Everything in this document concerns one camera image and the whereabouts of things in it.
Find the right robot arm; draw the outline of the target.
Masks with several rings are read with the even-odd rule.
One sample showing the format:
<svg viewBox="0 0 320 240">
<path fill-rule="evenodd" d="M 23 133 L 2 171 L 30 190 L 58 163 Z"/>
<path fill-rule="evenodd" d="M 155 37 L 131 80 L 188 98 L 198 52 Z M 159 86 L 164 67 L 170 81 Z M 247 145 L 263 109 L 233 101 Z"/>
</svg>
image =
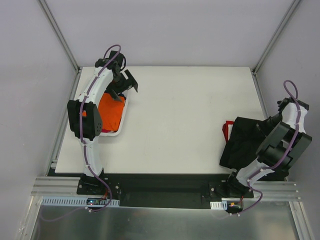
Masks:
<svg viewBox="0 0 320 240">
<path fill-rule="evenodd" d="M 226 144 L 219 164 L 233 170 L 223 184 L 224 197 L 244 196 L 269 174 L 286 177 L 312 142 L 304 129 L 310 106 L 292 97 L 277 104 L 278 113 L 265 120 L 238 116 L 223 125 Z"/>
</svg>

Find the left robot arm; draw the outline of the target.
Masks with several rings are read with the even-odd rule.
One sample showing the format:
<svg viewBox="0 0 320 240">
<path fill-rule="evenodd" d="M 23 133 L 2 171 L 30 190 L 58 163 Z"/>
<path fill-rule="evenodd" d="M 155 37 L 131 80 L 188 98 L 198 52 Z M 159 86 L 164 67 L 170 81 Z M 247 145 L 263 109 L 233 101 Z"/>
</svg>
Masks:
<svg viewBox="0 0 320 240">
<path fill-rule="evenodd" d="M 79 97 L 67 103 L 69 127 L 79 140 L 84 160 L 77 188 L 79 195 L 109 197 L 112 194 L 104 180 L 99 136 L 120 132 L 128 105 L 128 91 L 138 90 L 138 83 L 126 69 L 126 64 L 121 51 L 109 47 L 95 62 L 93 76 Z"/>
</svg>

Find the pink t shirt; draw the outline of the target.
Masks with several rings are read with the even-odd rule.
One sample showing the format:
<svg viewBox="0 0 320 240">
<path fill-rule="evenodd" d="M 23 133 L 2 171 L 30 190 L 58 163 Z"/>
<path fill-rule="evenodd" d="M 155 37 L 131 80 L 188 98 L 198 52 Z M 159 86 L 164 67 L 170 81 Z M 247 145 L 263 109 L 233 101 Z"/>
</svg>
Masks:
<svg viewBox="0 0 320 240">
<path fill-rule="evenodd" d="M 108 129 L 102 129 L 101 130 L 102 133 L 105 133 L 105 134 L 114 134 L 116 133 L 117 131 L 114 131 L 114 130 L 108 130 Z"/>
</svg>

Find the black t shirt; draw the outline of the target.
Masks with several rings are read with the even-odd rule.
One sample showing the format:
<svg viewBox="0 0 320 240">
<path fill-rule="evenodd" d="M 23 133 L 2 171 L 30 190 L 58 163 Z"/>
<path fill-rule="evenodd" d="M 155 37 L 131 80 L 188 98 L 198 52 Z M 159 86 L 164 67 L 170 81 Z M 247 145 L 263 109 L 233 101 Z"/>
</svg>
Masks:
<svg viewBox="0 0 320 240">
<path fill-rule="evenodd" d="M 219 165 L 240 170 L 251 164 L 257 158 L 256 151 L 266 137 L 257 127 L 263 123 L 263 120 L 238 116 L 232 125 Z"/>
</svg>

